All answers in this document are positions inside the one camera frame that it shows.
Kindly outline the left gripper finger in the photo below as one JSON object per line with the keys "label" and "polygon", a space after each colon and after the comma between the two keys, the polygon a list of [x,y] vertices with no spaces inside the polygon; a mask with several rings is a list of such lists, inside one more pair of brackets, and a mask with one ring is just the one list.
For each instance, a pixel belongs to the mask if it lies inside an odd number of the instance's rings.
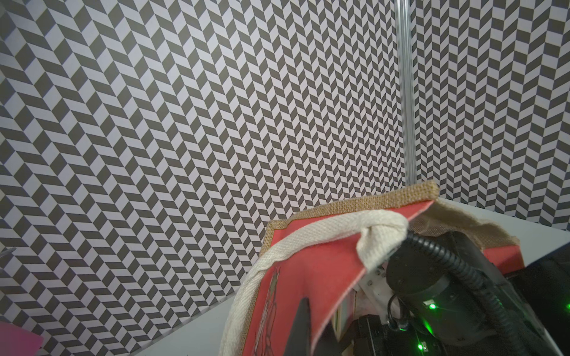
{"label": "left gripper finger", "polygon": [[301,299],[289,333],[283,356],[310,356],[310,301]]}

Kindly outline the burlap red tote bag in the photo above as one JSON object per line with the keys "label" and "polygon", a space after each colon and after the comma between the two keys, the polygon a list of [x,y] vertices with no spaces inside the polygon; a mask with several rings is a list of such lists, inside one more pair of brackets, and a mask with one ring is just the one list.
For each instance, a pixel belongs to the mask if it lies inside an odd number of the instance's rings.
{"label": "burlap red tote bag", "polygon": [[260,257],[230,309],[220,353],[283,355],[298,305],[308,298],[310,355],[318,349],[333,355],[333,314],[407,231],[426,237],[459,231],[501,271],[524,267],[516,237],[442,202],[434,181],[324,204],[269,222]]}

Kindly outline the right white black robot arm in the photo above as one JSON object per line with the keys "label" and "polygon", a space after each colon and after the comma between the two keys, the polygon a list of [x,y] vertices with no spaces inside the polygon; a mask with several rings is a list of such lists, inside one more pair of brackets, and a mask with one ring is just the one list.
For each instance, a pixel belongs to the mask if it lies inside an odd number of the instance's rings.
{"label": "right white black robot arm", "polygon": [[410,234],[365,277],[377,308],[343,338],[356,355],[567,355],[569,247],[501,271],[458,231]]}

